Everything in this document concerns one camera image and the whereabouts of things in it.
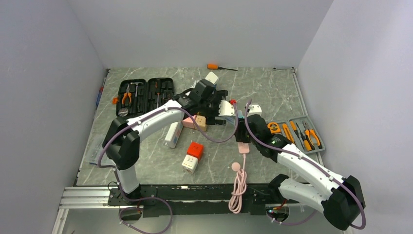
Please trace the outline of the pink power strip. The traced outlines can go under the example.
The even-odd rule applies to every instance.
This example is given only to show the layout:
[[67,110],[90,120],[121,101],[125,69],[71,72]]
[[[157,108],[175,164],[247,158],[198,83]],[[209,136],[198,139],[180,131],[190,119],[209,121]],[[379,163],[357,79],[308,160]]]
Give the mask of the pink power strip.
[[248,154],[250,152],[249,144],[248,143],[243,143],[243,142],[238,142],[238,151],[240,154]]

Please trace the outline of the beige cube socket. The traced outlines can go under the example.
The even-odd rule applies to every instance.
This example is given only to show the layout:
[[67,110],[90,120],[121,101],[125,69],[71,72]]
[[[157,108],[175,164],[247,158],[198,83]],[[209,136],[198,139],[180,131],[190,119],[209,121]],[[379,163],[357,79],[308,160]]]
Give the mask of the beige cube socket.
[[199,128],[203,131],[207,131],[207,124],[206,124],[206,118],[204,116],[199,116],[197,115],[195,117],[195,123],[199,126]]

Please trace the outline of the pink cube socket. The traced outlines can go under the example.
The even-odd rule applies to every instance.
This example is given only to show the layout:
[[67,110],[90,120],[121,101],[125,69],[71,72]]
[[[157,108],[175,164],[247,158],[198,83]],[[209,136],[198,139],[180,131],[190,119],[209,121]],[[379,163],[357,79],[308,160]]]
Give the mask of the pink cube socket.
[[187,117],[184,120],[182,120],[182,125],[186,128],[195,129],[194,122],[190,117]]

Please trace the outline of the white long power strip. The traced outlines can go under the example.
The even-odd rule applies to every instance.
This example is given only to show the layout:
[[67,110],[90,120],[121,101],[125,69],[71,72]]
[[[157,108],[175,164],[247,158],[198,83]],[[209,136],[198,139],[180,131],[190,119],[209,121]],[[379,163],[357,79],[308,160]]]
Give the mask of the white long power strip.
[[165,145],[169,148],[175,148],[182,132],[183,124],[181,121],[170,125],[165,137]]

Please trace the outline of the grey tool tray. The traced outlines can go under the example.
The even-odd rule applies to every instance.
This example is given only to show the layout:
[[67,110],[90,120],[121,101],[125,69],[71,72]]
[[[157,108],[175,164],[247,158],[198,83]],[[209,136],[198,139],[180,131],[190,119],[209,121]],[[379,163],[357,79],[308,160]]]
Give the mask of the grey tool tray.
[[[306,139],[306,135],[304,134],[304,126],[302,124],[303,120],[307,121],[307,123],[310,125],[310,127],[315,130],[315,132],[318,135],[318,137],[321,141],[321,144],[322,144],[321,149],[318,149],[317,147],[316,147],[315,150],[311,149],[311,147],[309,145],[309,142]],[[292,131],[293,137],[295,139],[295,142],[296,142],[295,145],[301,151],[304,151],[305,153],[316,153],[316,152],[321,152],[321,151],[325,150],[325,144],[323,143],[321,137],[319,136],[319,134],[318,134],[318,132],[317,132],[317,130],[316,130],[316,128],[315,128],[314,124],[312,123],[309,116],[305,115],[305,116],[301,116],[301,117],[294,117],[294,118],[291,118],[289,120],[277,120],[277,121],[274,121],[274,122],[279,124],[280,129],[281,129],[280,134],[283,135],[284,137],[286,137],[286,136],[285,136],[285,133],[283,131],[282,124],[287,123],[289,125],[289,127]]]

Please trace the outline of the red cube socket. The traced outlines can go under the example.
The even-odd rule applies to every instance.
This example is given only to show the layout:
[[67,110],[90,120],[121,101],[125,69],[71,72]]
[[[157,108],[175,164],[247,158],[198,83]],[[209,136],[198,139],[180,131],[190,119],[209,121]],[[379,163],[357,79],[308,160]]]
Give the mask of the red cube socket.
[[204,152],[204,146],[202,144],[192,142],[187,150],[187,155],[193,156],[198,160],[201,160]]

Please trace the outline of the white cube socket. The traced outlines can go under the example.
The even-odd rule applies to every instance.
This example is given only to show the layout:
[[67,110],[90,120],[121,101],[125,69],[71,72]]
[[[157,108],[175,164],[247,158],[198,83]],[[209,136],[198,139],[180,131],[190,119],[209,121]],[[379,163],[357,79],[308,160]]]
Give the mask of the white cube socket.
[[191,155],[186,155],[183,162],[182,162],[182,167],[184,171],[193,174],[196,170],[196,167],[198,165],[198,158],[191,156]]

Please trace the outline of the black tool case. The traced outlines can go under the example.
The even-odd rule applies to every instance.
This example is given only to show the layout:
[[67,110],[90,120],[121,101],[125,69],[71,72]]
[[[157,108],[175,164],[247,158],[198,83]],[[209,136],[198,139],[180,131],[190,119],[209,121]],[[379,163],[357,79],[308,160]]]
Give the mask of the black tool case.
[[[127,85],[130,84],[131,104],[121,103]],[[152,111],[174,96],[174,84],[171,78],[129,79],[120,83],[117,97],[113,99],[116,105],[115,114],[118,117],[133,118]]]

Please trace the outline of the clear plastic screw box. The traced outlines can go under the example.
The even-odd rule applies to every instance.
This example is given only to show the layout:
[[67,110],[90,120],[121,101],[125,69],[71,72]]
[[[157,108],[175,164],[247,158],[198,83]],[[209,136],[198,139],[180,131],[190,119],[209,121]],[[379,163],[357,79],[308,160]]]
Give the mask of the clear plastic screw box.
[[89,164],[96,165],[98,162],[99,155],[102,151],[102,144],[104,141],[104,136],[97,136],[91,140],[86,149],[85,159]]

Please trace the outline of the light blue power strip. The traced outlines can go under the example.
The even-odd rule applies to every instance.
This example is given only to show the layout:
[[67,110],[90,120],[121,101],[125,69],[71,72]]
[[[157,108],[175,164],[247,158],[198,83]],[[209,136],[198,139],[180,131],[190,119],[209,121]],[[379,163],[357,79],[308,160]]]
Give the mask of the light blue power strip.
[[237,124],[238,118],[236,116],[225,116],[225,120],[228,124],[235,126]]

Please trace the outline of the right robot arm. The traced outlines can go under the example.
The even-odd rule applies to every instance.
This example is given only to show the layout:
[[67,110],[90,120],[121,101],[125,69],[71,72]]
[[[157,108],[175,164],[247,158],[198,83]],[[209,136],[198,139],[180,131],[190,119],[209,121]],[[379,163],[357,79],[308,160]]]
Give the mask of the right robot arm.
[[321,166],[288,138],[272,133],[258,114],[238,117],[234,135],[238,142],[252,143],[262,156],[290,168],[306,180],[307,183],[302,184],[287,175],[277,175],[268,184],[272,201],[287,199],[309,206],[342,231],[366,227],[366,205],[357,178],[343,177]]

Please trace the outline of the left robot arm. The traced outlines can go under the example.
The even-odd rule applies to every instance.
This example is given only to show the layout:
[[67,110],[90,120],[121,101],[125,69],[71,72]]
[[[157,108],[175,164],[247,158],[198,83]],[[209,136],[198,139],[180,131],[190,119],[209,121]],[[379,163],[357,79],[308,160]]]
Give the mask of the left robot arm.
[[102,156],[107,156],[122,188],[121,199],[135,204],[141,196],[141,186],[135,165],[140,155],[140,143],[158,130],[200,114],[205,117],[220,116],[220,104],[227,103],[227,90],[216,90],[215,84],[202,79],[193,88],[175,94],[164,105],[135,118],[114,119],[103,141]]

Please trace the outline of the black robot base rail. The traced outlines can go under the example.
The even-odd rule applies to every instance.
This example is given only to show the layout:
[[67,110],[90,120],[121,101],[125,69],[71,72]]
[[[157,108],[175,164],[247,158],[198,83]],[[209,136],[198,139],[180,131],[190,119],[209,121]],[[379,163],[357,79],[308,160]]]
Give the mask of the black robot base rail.
[[[229,214],[231,184],[198,185],[141,185],[138,196],[126,199],[117,187],[110,188],[108,206],[135,207],[143,210],[144,217],[161,215]],[[242,196],[241,212],[265,215],[267,210],[287,208],[288,201],[271,192],[266,183],[248,184]]]

